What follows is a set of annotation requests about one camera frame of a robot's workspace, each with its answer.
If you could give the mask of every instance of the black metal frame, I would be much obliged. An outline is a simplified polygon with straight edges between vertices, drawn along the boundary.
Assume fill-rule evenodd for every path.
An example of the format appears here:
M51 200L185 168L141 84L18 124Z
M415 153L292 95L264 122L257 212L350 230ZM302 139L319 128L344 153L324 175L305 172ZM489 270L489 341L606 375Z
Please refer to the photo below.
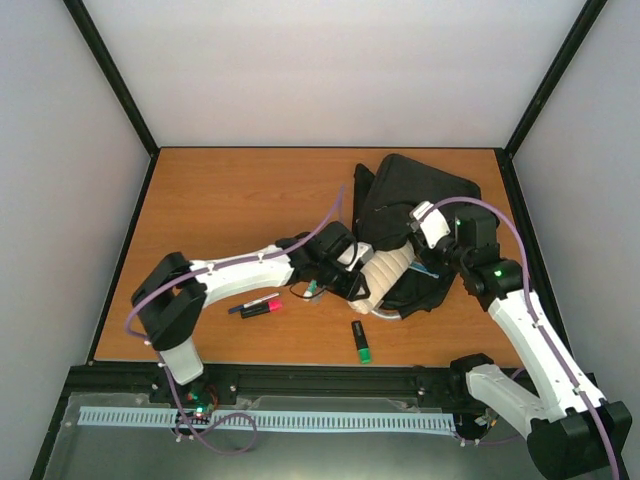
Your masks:
M158 376L158 367L150 362L95 362L94 353L104 327L109 307L126 258L133 233L146 197L160 149L136 106L124 79L102 41L82 0L63 0L88 47L121 103L129 121L149 153L149 168L138 197L125 242L109 287L87 364L70 369L60 400L56 406L47 435L34 466L31 479L44 477L49 456L60 428L69 395L73 392L148 392ZM562 78L582 41L596 21L607 0L587 0L562 44L553 63L524 112L505 148L494 149L513 217L525 243L531 267L532 281L542 305L562 341L568 339L551 283L531 225L526 203L513 165L513 158L531 130L554 88ZM479 403L459 404L447 393L446 368L367 368L367 367L297 367L256 365L207 365L212 378L222 386L229 385L224 395L234 401L243 395L312 395L415 398L422 407L441 408L456 413L477 412ZM526 376L519 380L532 388Z

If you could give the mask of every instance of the wire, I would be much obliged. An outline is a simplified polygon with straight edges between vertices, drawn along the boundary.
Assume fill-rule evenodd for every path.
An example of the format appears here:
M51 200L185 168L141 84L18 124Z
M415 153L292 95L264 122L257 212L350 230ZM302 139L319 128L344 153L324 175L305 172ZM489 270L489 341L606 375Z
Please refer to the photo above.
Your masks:
M343 200L343 197L344 196L342 194L340 194L340 197L338 199L338 220L340 221L340 223L344 223L344 216L342 214L342 200Z
M547 332L544 325L539 325L540 318L538 317L538 314L533 308L533 303L531 301L529 263L527 261L527 252L524 248L524 243L522 242L522 238L518 233L518 229L515 227L513 222L496 207L494 207L490 203L484 202L482 200L478 200L477 198L471 198L471 197L451 197L451 198L446 198L444 200L436 202L434 205L429 207L426 212L424 212L424 214L422 215L422 217L420 217L418 221L423 222L424 219L427 218L427 216L433 210L443 207L444 205L449 205L451 203L472 203L474 205L483 207L489 210L490 212L492 212L493 214L495 214L500 220L502 220L505 223L505 225L509 227L509 230L511 230L511 232L513 233L513 236L515 237L516 242L518 243L518 249L520 250L520 259L522 261L522 272L523 272L522 283L524 288L524 302L525 302L525 305L527 306L527 310L529 311L529 314L533 318L533 321L536 324L538 330L540 331L540 334L545 339L547 345L549 346L554 356L558 360L558 363L560 364L565 374L569 378L569 381L578 390L580 394L580 398L582 398L582 401L586 405L587 410L591 414L591 417L593 417L593 421L596 425L596 428L598 429L598 433L602 438L602 443L607 453L607 459L609 460L609 464L611 465L611 475L614 480L620 480L620 471L618 469L618 462L616 460L615 452L613 451L613 445L611 444L611 440L607 435L607 431L604 427L604 424L602 423L602 420L600 419L600 416L598 415L598 412L596 411L595 407L593 406L593 404L591 403L587 395L580 389L579 380L573 374L573 371L571 370L569 365L567 365L567 362L565 361L562 354L558 351L558 348L556 347L555 343L553 343L553 340L549 336L549 332Z
M219 403L218 403L218 389L216 388L215 385L209 385L206 388L206 391L209 393L209 395L211 395L211 398L213 399L213 411L215 412L218 409Z
M355 263L356 259L358 258L358 243L356 242L356 243L353 243L352 245L353 245L353 255L351 256L351 260L349 261L349 263L346 264L347 267L353 265ZM322 295L324 292L327 291L327 288L324 287L324 288L320 289L319 291L313 293L312 295L310 295L308 297L305 297L304 295L300 295L299 293L296 293L296 292L293 291L293 287L295 287L298 283L300 283L300 282L296 282L296 283L291 284L289 286L289 292L294 297L298 297L298 298L301 298L303 300L311 300L312 298L319 297L320 295Z
M294 250L302 247L305 243L307 243L313 237L315 237L318 234L318 232L322 230L327 223L329 223L329 220L331 219L333 214L336 213L336 211L340 210L343 196L344 196L344 185L340 187L340 191L338 192L338 198L336 198L336 201L331 206L331 208L327 212L327 215L324 217L324 219L318 224L318 226L315 229L313 229L313 231L311 231L310 233L302 237L293 245L277 252L265 253L264 255L247 255L244 257L231 258L229 260L225 260L219 263L212 262L211 268L213 270L220 270L222 268L232 267L234 265L240 265L248 262L255 262L255 261L261 262L263 260L271 260L273 258L277 258L282 255L286 255L290 252L293 252Z
M518 375L520 375L522 372L524 372L524 368L518 368L515 372L511 374L511 380L515 380L518 377Z
M320 290L318 290L317 292L315 292L313 295L310 295L308 297L305 297L304 295L300 295L299 293L296 293L292 290L293 287L295 287L296 285L298 285L298 283L294 283L289 287L289 292L291 292L291 294L294 297L298 297L298 298L302 298L303 300L311 300L312 298L316 298L319 297L320 295L322 295L324 292L327 291L326 288L321 288Z
M382 205L381 207L374 208L374 212L379 212L380 210L384 210L385 208L398 207L398 206L408 206L411 208L416 208L418 206L418 202L405 202L403 200L399 200L397 202L387 203L386 205Z
M265 254L265 255L262 255L262 256L260 256L260 255L247 255L245 257L234 258L234 259L230 259L230 260L227 260L227 261L224 261L224 262L220 262L220 263L217 263L217 264L213 262L213 263L209 264L209 266L207 266L207 267L203 267L203 268L198 268L196 270L192 270L190 272L187 272L187 273L185 273L183 275L180 275L179 277L176 277L173 280L161 285L156 290L151 292L149 295L144 297L140 302L138 302L133 307L131 312L129 312L129 315L127 316L127 319L125 320L125 325L124 325L125 332L128 333L129 335L133 336L133 337L143 339L145 344L150 345L151 342L149 341L149 338L144 333L136 332L135 330L133 330L131 328L131 323L133 322L133 319L140 313L140 311L144 307L149 305L149 303L151 303L154 299L156 299L158 296L162 295L167 290L170 290L171 288L175 287L176 285L179 285L180 283L185 282L185 281L187 281L187 280L189 280L191 278L195 278L198 275L202 275L202 274L205 274L205 273L210 273L212 270L220 270L222 268L227 268L227 267L231 267L231 266L234 266L234 265L240 265L240 264L248 263L248 262L254 262L254 261L261 262L263 260L270 260L270 259L273 259L273 258L277 258L277 257L279 257L281 255L286 255L287 253L292 252L292 251L296 250L297 248L302 247L305 243L307 243L309 240L311 240L320 230L322 230L324 228L324 226L329 222L329 219L335 213L335 211L341 208L343 196L344 196L344 185L342 187L340 187L340 191L338 193L338 198L333 203L333 205L329 209L329 212L324 217L324 219L318 224L318 226L313 231L311 231L308 235L304 236L298 242L294 243L293 245L291 245L288 248L285 248L284 250L268 253L268 254ZM178 394L178 391L177 391L177 388L176 388L176 384L175 384L175 381L173 379L173 375L171 374L171 370L169 370L169 368L166 366L166 363L164 362L164 359L162 358L162 355L160 354L160 352L156 352L156 355L158 356L158 360L160 362L159 365L163 366L164 372L167 375L167 381L169 382L169 388L171 389L171 394L173 396L173 401L175 402L176 407L178 408L178 411L180 412L181 421L184 423L184 425L186 425L186 427L189 429L189 431L191 432L191 434L193 435L193 437L195 439L197 439L200 443L202 443L206 448L208 448L212 452L215 452L215 453L217 453L219 455L227 455L227 456L228 455L239 455L241 453L249 451L253 447L253 445L255 444L255 441L257 439L257 436L258 436L258 428L257 428L255 420L250 415L247 415L246 413L242 413L242 412L230 413L230 414L225 415L224 417L221 417L220 419L218 419L215 423L213 423L211 426L209 426L207 429L203 430L202 432L198 432L193 427L193 424L191 423L188 414L186 413L186 411L184 410L184 407L182 406L182 402L180 401L180 395ZM208 432L212 431L217 426L227 422L231 418L243 418L243 419L247 420L249 422L249 424L251 425L251 427L253 429L253 438L251 439L251 441L249 442L249 444L247 446L245 446L245 447L243 447L243 448L241 448L239 450L225 451L225 450L220 450L220 449L214 447L213 445L211 445L209 442L207 442L203 438L203 435L206 435ZM176 426L175 431L176 431L176 435L180 434L179 425Z
M142 310L144 307L149 305L153 300L155 300L157 297L162 295L167 290L191 278L197 277L198 275L202 275L203 273L208 273L208 272L209 272L209 269L207 267L202 267L197 270L192 270L190 272L185 273L184 275L180 275L179 277L174 278L173 280L165 283L164 285L160 286L159 288L151 292L149 295L147 295L142 300L140 300L140 302L138 302L133 307L131 312L129 312L129 315L127 316L127 319L124 322L124 330L132 337L142 338L144 339L145 342L148 342L149 339L144 333L136 332L135 330L131 329L131 322L138 315L138 313L140 313L140 310Z
M467 441L472 442L473 445L476 447L499 447L501 445L506 445L507 443L511 443L515 440L522 439L520 435L513 435L512 437L503 438L502 440L492 440L492 441L476 440L474 442L472 440L467 440L465 438L462 438L460 435L458 435L457 432L454 432L453 438L455 438L459 442L462 442L463 444L466 444Z
M162 355L160 355L159 352L157 352L157 354L158 354L158 358L162 362ZM178 395L178 389L176 388L175 380L173 379L173 375L171 375L171 370L169 370L169 367L167 367L166 365L164 365L163 368L164 368L165 374L167 375L169 388L171 389L173 400L176 403L176 408L178 409L178 412L180 412L180 421L189 429L189 431L191 432L191 435L193 435L193 438L198 440L202 445L204 445L206 448L208 448L212 452L217 453L218 455L225 455L225 456L240 455L242 453L248 452L253 447L253 445L256 443L256 440L258 439L258 426L256 425L256 421L253 419L253 417L251 417L250 415L247 415L246 413L242 413L242 412L230 413L216 420L211 426L207 427L202 432L198 432L194 428L193 424L191 423L191 420L189 419L189 415L187 414L184 407L182 406L182 402L180 401L180 395ZM207 433L209 433L219 425L222 425L223 423L227 422L232 418L242 418L248 421L249 424L251 425L251 428L253 430L253 437L245 447L242 447L238 450L220 450L219 448L216 448L213 445L211 445L209 442L207 442L203 438L204 435L206 435Z
M376 317L386 320L387 322L397 322L398 320L402 320L402 315L400 315L398 312L394 313L393 311L389 310L385 311L380 310L379 308L374 308L369 313L373 313Z
M467 275L469 275L471 272L469 272L469 267L467 267L467 264L464 263L464 259L467 258L467 255L469 255L469 253L471 253L472 250L473 248L471 247L466 248L465 251L462 252L462 255L460 255L460 266L464 270L464 273Z

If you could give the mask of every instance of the green highlighter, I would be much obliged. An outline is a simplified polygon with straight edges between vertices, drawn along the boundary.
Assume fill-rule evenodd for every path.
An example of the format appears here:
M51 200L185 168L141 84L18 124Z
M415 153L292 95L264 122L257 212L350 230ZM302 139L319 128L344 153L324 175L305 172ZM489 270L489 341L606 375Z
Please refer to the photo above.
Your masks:
M356 320L351 322L351 329L353 330L353 338L356 341L356 349L360 356L360 363L371 363L371 352L369 351L369 344L367 343L367 337L364 336L364 328L362 328L362 322Z

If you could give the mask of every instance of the black mount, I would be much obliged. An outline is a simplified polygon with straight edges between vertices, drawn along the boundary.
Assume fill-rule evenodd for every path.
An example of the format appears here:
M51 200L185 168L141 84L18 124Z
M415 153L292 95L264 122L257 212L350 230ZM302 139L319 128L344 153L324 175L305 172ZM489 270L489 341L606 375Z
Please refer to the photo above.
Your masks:
M158 287L189 272L190 267L182 253L170 253L142 282L131 303L137 305ZM191 336L206 299L205 291L206 287L192 278L158 295L140 310L138 316L154 350L177 347Z

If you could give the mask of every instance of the pink highlighter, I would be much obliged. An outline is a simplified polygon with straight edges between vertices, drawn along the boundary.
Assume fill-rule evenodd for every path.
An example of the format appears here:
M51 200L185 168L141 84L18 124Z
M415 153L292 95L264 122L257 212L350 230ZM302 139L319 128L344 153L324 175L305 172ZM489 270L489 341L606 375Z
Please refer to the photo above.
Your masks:
M259 303L251 307L243 308L240 310L240 316L242 318L255 317L256 315L262 315L263 313L275 312L282 308L282 300L276 298L270 302Z

